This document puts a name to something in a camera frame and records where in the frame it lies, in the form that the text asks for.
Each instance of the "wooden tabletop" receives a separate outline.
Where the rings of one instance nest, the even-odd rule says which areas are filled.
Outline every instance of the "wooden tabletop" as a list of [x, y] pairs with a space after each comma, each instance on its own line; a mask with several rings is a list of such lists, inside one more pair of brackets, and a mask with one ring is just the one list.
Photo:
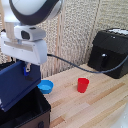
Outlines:
[[[77, 91], [78, 78], [90, 80], [85, 93]], [[46, 79], [54, 83], [45, 95], [52, 107], [50, 128], [110, 128], [128, 102], [128, 75], [113, 79], [73, 68]]]

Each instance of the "black device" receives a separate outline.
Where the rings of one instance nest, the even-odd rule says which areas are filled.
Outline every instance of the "black device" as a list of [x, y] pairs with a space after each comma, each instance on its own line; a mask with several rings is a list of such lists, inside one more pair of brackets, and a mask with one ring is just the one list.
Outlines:
[[[128, 31], [109, 29], [99, 31], [93, 40], [88, 66], [97, 71], [106, 71], [119, 65], [128, 55]], [[105, 73], [119, 79], [128, 73], [128, 60], [118, 69]]]

